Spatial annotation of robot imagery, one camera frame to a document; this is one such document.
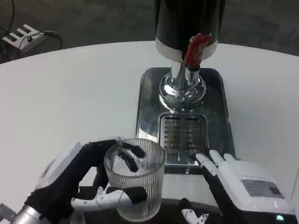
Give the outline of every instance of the red tap handle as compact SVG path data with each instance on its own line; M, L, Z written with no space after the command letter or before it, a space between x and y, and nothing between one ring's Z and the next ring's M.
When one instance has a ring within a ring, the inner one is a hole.
M188 67L199 67L203 50L211 39L210 35L197 34L190 39L185 57L185 64Z

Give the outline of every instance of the drip tray grate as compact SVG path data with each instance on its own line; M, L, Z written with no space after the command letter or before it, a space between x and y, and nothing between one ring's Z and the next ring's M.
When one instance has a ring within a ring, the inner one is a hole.
M158 143L166 151L166 166L198 166L196 153L208 152L206 118L202 115L162 114Z

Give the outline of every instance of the power strip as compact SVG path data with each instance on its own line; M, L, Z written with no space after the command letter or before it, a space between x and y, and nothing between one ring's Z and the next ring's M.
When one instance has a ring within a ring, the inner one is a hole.
M34 46L38 45L41 41L43 41L46 37L43 35L35 35L32 36L32 40L28 42L28 37L31 35L34 35L36 33L40 33L38 30L33 29L32 27L28 25L23 25L24 29L18 28L18 35L14 33L8 34L10 37L8 38L3 37L2 40L6 43L12 45L13 47L17 48L18 50L22 52L26 52L29 49L33 48Z

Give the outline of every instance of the glass cup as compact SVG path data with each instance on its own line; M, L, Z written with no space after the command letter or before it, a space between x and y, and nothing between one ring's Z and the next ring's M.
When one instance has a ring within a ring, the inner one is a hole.
M132 154L123 143L139 146L145 153L140 159ZM118 157L119 152L128 150L134 158L138 171L131 172L125 162ZM147 200L136 205L121 207L117 211L121 217L130 222L142 222L154 217L161 205L165 153L157 143L146 139L128 139L112 146L106 153L104 165L111 187L144 187Z

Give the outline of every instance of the black cable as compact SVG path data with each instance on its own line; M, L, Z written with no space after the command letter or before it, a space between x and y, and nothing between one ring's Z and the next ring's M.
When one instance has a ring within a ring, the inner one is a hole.
M3 53L3 49L2 49L2 46L0 45L0 54L1 54L1 58L2 58L2 63L5 62L5 59L4 59L4 53Z
M11 0L11 3L12 3L12 15L11 15L11 20L10 20L10 23L9 23L9 26L8 26L8 29L4 29L3 27L0 26L0 29L2 29L3 31L5 31L5 33L1 34L3 36L0 36L0 41L2 41L2 38L7 36L11 30L11 27L13 25L13 22L14 22L14 0ZM4 58L4 53L3 53L3 49L2 49L2 45L0 43L0 53L1 53L1 58L2 58L2 62L4 63L5 62L5 58Z
M17 58L19 58L19 55L20 55L20 48L21 48L21 45L23 43L23 41L27 38L27 41L28 42L31 42L33 41L32 37L33 36L52 36L52 37L55 37L59 40L60 44L59 44L59 49L58 50L61 50L62 49L62 45L63 45L63 41L62 41L62 38L54 31L44 31L44 32L38 32L38 33L35 33L35 34L32 34L30 36L26 36L22 39L20 45L19 45L19 48L18 48L18 53L17 53Z
M3 29L5 32L4 36L1 37L1 39L5 36L7 36L10 32L10 29L13 25L13 22L14 22L14 0L11 0L11 3L12 3L12 15L11 15L11 20L10 20L10 23L9 23L9 26L7 29L4 29L3 27L1 27L1 29Z
M52 36L52 37L55 37L59 40L59 48L58 50L61 50L62 49L62 45L63 45L63 41L62 41L62 38L54 31L44 31L44 32L39 32L39 33L36 33L36 34L33 34L31 36L28 37L28 41L32 41L32 37L33 36L39 36L39 35L43 35L43 36Z

